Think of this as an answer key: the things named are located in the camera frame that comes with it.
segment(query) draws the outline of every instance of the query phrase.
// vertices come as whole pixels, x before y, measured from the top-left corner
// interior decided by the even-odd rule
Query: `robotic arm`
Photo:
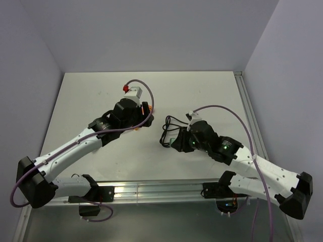
[[[124,98],[116,103],[113,110],[96,118],[69,142],[34,160],[25,157],[19,161],[17,185],[33,208],[42,207],[58,197],[78,196],[93,202],[106,197],[106,191],[89,175],[69,178],[57,176],[84,155],[119,138],[121,133],[131,127],[138,126],[145,120],[147,121],[142,126],[151,126],[154,118],[150,114],[148,103],[140,104],[141,88],[129,89],[126,85],[124,91]]]
[[[188,127],[180,128],[177,138],[171,140],[171,147],[185,153],[204,151],[213,160],[226,164],[231,170],[224,172],[216,185],[203,184],[206,199],[217,198],[224,192],[247,194],[267,200],[253,162],[255,159],[265,179],[271,202],[293,218],[304,218],[313,193],[311,175],[282,169],[260,156],[252,157],[246,146],[230,137],[218,136],[197,113],[191,111],[186,116],[190,123]]]

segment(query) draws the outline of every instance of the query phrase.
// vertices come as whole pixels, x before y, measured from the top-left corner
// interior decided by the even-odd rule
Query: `white wall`
[[[21,0],[65,72],[244,70],[278,0]]]
[[[18,161],[39,155],[62,73],[18,0],[0,1],[1,241],[11,241],[21,210],[10,206]],[[16,201],[22,202],[17,193]]]
[[[280,0],[244,73],[272,161],[313,176],[300,223],[310,242],[323,236],[322,9],[322,0]]]

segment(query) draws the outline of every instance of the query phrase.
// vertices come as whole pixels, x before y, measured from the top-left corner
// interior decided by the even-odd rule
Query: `coiled black cable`
[[[165,124],[163,125],[163,133],[161,135],[161,138],[159,140],[159,143],[165,147],[165,148],[169,148],[170,147],[170,143],[169,142],[165,142],[165,138],[167,136],[167,132],[170,132],[170,131],[175,131],[175,130],[179,130],[182,126],[180,125],[177,125],[177,124],[172,124],[171,123],[171,119],[175,119],[176,121],[184,124],[184,125],[188,125],[188,123],[186,122],[183,122],[181,120],[179,120],[178,118],[175,118],[174,116],[171,116],[171,115],[167,115],[166,118],[165,118]],[[170,126],[175,126],[177,128],[174,128],[174,129],[171,129],[169,130],[169,127]]]

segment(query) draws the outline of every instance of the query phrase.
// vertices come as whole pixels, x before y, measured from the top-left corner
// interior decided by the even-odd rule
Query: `metal frame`
[[[234,76],[236,78],[237,86],[240,92],[242,104],[246,113],[255,148],[258,155],[262,156],[266,160],[269,160],[242,75],[242,72],[234,72]],[[295,242],[303,242],[304,238],[297,220],[287,215],[285,216],[285,218],[286,223],[289,225],[289,228],[292,232],[293,240]]]
[[[255,119],[251,102],[243,81],[242,72],[234,72],[237,87],[242,99],[244,111],[248,120],[255,149],[258,155],[268,160],[268,155]],[[172,203],[172,202],[196,202],[205,201],[200,195],[205,182],[217,182],[218,179],[188,179],[188,180],[151,180],[151,181],[100,181],[99,186],[114,186],[115,195],[113,204],[136,204],[136,203]],[[79,203],[71,204],[67,198],[58,198],[50,201],[46,206],[78,206]],[[16,229],[13,242],[22,242],[31,207],[23,208],[19,223]],[[286,216],[286,223],[289,224],[293,239],[303,242],[297,220]]]

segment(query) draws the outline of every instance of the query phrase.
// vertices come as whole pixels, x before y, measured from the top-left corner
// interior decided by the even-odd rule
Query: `red component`
[[[125,93],[127,93],[129,91],[129,86],[128,85],[124,85],[122,90],[124,90]]]

